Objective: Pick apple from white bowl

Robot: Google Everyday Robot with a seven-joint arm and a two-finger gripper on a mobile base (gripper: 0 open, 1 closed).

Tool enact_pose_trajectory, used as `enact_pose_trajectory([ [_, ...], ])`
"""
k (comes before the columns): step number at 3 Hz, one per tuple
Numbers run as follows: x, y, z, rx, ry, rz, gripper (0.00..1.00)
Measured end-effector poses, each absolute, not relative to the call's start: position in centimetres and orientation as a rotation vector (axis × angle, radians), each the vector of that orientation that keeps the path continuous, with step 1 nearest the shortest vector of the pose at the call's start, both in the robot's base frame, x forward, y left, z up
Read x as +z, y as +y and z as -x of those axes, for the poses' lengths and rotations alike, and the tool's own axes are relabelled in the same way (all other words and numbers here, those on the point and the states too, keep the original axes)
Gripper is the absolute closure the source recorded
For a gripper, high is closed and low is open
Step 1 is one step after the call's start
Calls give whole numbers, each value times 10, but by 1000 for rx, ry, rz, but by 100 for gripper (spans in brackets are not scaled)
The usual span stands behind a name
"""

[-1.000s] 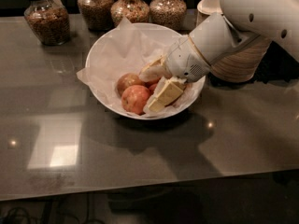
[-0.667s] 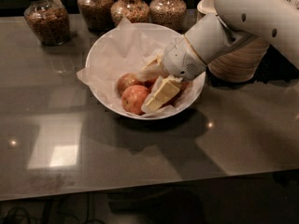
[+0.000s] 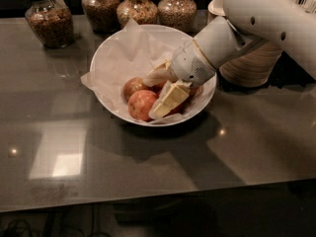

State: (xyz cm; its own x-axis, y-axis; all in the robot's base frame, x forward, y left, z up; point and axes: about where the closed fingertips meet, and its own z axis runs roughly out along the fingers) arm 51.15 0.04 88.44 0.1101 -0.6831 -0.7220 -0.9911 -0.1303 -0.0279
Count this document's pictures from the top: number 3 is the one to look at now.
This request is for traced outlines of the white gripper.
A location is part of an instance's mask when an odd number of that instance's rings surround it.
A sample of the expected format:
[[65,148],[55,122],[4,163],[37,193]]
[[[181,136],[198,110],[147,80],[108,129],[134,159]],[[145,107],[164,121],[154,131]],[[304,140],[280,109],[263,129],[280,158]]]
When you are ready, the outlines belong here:
[[165,117],[189,97],[191,86],[201,86],[215,74],[216,69],[203,54],[197,42],[194,39],[186,40],[175,50],[171,62],[164,61],[142,79],[148,87],[167,81],[149,111],[149,116],[152,119]]

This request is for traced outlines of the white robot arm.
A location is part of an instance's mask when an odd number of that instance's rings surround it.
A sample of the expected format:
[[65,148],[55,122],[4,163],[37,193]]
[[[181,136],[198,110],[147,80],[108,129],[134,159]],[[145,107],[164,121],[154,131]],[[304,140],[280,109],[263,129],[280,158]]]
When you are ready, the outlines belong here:
[[227,61],[270,41],[310,75],[316,72],[316,15],[292,0],[223,0],[216,17],[194,38],[173,52],[164,69],[157,67],[143,82],[166,81],[149,116],[161,119],[183,103],[191,87],[203,85]]

